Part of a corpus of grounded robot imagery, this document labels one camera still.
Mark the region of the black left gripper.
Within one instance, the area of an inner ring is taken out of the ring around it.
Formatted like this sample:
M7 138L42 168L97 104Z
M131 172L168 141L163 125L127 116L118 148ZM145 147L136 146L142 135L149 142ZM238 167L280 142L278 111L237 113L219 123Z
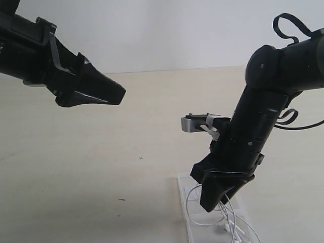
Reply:
M1 73L28 86L45 86L61 107L119 105L126 89L56 38L56 25L1 13Z

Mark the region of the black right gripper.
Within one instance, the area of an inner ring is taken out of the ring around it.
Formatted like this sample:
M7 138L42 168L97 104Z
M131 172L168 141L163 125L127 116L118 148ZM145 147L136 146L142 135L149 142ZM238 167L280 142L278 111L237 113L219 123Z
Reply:
M196 163L191 176L201 183L200 205L206 212L229 200L254 177L264 155L264 137L246 135L231 127L228 117L208 117L203 128L213 137L210 153Z

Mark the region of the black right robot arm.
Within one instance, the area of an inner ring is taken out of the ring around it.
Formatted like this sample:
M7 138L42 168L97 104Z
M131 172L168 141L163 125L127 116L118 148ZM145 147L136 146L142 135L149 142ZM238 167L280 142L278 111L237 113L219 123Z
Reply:
M303 91L323 87L323 30L283 49L262 46L248 62L245 80L232 118L214 121L219 137L191 171L202 185L200 205L207 212L254 179L262 148L289 103Z

